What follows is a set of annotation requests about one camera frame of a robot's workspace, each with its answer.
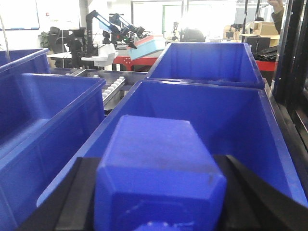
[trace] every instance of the blue plastic bin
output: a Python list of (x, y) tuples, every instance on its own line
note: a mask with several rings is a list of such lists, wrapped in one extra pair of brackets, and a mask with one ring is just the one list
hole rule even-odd
[(133, 231), (155, 221), (212, 231), (225, 189), (190, 122), (126, 115), (98, 166), (94, 227)]
[(211, 154), (231, 154), (304, 206), (307, 199), (264, 90), (155, 80), (137, 82), (63, 168), (76, 157), (102, 156), (121, 116), (190, 121)]
[(146, 78), (264, 89), (246, 43), (170, 43)]
[(10, 231), (104, 118), (104, 79), (0, 77), (0, 230)]
[(47, 48), (10, 51), (11, 62), (6, 58), (6, 51), (0, 51), (0, 77), (21, 73), (50, 73), (47, 60)]

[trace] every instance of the cardboard box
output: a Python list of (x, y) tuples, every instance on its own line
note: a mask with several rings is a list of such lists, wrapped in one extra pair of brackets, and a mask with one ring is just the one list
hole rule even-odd
[(274, 47), (279, 44), (279, 39), (280, 39), (279, 35), (260, 35), (260, 37), (270, 38), (269, 47)]
[(261, 22), (261, 21), (254, 21), (254, 26), (252, 29), (259, 30), (261, 25), (273, 25), (273, 22)]
[(279, 44), (279, 39), (280, 39), (279, 35), (240, 34), (240, 36), (270, 38), (269, 47), (277, 46)]
[(254, 30), (252, 33), (253, 33), (254, 35), (260, 35), (260, 30)]
[(261, 25), (260, 35), (278, 35), (275, 25)]

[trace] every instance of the bin wall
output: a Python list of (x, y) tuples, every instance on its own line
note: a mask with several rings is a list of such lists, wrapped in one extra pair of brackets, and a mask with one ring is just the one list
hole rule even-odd
[(32, 129), (16, 126), (0, 143), (6, 147), (0, 153), (0, 205), (5, 205), (0, 206), (0, 227), (6, 231), (36, 209), (41, 193), (102, 122), (105, 83), (97, 78), (34, 74), (9, 80), (14, 90), (7, 93), (20, 92), (13, 107), (26, 107)]
[(77, 155), (102, 156), (123, 115), (188, 120), (211, 154), (232, 154), (277, 190), (308, 205), (262, 90), (139, 82)]
[(264, 88), (247, 44), (171, 43), (146, 78)]

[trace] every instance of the bin rim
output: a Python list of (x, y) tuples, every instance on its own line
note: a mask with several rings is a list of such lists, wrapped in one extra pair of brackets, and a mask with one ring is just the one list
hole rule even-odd
[(5, 65), (0, 66), (0, 73), (6, 71), (8, 69), (14, 68), (16, 66), (19, 66), (21, 64), (24, 64), (24, 63), (26, 63), (26, 62), (28, 62), (28, 61), (36, 58), (36, 57), (39, 57), (39, 56), (43, 55), (43, 54), (46, 54), (49, 51), (49, 49), (48, 48), (42, 48), (42, 49), (23, 49), (23, 50), (16, 50), (16, 51), (34, 51), (34, 52), (29, 54), (29, 55), (26, 55), (24, 57), (21, 57), (19, 59), (16, 59), (16, 60), (14, 60), (12, 62), (9, 62), (9, 63), (7, 63)]
[[(249, 63), (251, 64), (253, 68), (253, 72), (256, 76), (256, 82), (251, 82), (251, 83), (245, 83), (245, 82), (234, 82), (234, 81), (223, 81), (223, 80), (192, 80), (192, 79), (178, 79), (178, 78), (151, 78), (151, 75), (155, 71), (155, 69), (158, 67), (160, 64), (161, 60), (165, 56), (165, 54), (168, 52), (168, 49), (171, 46), (181, 46), (182, 44), (187, 44), (190, 46), (193, 46), (194, 44), (201, 45), (201, 44), (215, 44), (218, 46), (239, 46), (239, 47), (244, 47), (246, 54), (248, 55)], [(155, 63), (152, 65), (151, 69), (149, 72), (145, 75), (145, 79), (151, 79), (151, 80), (162, 80), (162, 81), (179, 81), (179, 82), (188, 82), (188, 83), (201, 83), (201, 84), (217, 84), (221, 86), (229, 86), (226, 85), (226, 83), (231, 83), (230, 86), (249, 86), (251, 88), (258, 88), (258, 89), (263, 89), (265, 84), (263, 77), (261, 75), (261, 72), (259, 70), (259, 67), (255, 61), (255, 58), (253, 54), (251, 53), (251, 50), (249, 48), (249, 45), (247, 43), (239, 43), (239, 42), (228, 42), (228, 43), (217, 43), (217, 42), (173, 42), (167, 44), (166, 48), (163, 50), (163, 52), (159, 55)]]
[(45, 78), (59, 78), (63, 77), (66, 79), (83, 79), (83, 80), (91, 80), (95, 82), (91, 87), (87, 88), (83, 93), (81, 93), (78, 97), (76, 97), (71, 103), (69, 103), (66, 107), (60, 110), (57, 114), (55, 114), (52, 119), (50, 119), (43, 127), (39, 128), (34, 134), (28, 136), (25, 140), (23, 140), (20, 144), (18, 144), (15, 148), (10, 150), (8, 153), (5, 153), (4, 156), (0, 157), (0, 175), (6, 172), (7, 163), (13, 161), (14, 159), (18, 160), (19, 158), (23, 158), (23, 156), (17, 156), (19, 153), (28, 152), (33, 147), (37, 145), (40, 140), (44, 139), (46, 133), (50, 130), (56, 128), (56, 124), (63, 122), (67, 119), (75, 110), (77, 110), (80, 105), (86, 102), (89, 98), (91, 98), (95, 93), (101, 90), (102, 86), (106, 83), (103, 78), (92, 78), (92, 77), (73, 77), (73, 76), (59, 76), (59, 75), (48, 75), (48, 74), (22, 74), (22, 76), (38, 76)]

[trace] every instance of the white wall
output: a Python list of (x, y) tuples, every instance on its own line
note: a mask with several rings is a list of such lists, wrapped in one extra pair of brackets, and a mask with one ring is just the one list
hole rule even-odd
[(123, 13), (123, 18), (131, 23), (130, 0), (114, 0), (108, 3), (109, 13)]
[[(61, 29), (79, 28), (80, 10), (78, 0), (37, 0), (37, 7), (39, 30), (6, 31), (9, 49), (39, 48), (38, 35), (42, 31), (48, 32), (51, 26), (57, 26)], [(0, 31), (0, 44), (2, 48), (5, 48), (2, 31)]]

